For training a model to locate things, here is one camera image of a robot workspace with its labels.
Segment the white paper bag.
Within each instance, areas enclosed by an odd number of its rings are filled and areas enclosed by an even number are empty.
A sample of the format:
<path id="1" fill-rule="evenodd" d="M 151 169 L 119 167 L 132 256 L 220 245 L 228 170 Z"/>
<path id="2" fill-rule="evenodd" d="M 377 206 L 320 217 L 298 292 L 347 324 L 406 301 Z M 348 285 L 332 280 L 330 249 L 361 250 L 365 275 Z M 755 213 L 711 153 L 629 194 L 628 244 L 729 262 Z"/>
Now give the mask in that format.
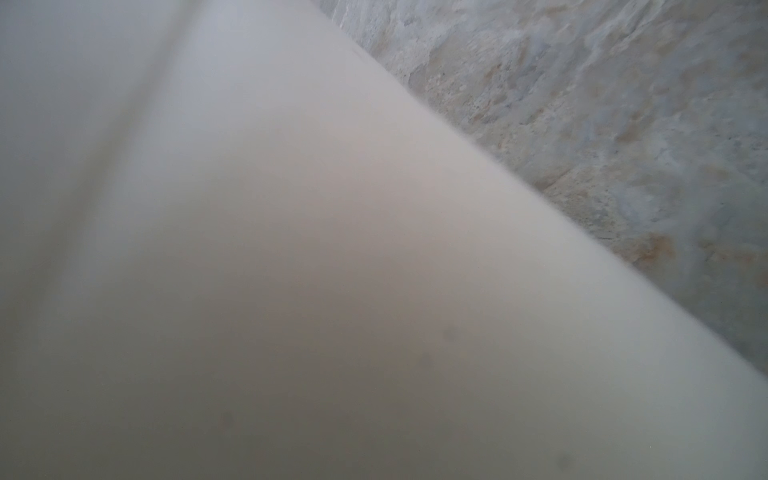
<path id="1" fill-rule="evenodd" d="M 763 479 L 767 381 L 307 1 L 5 1 L 1 475 Z"/>

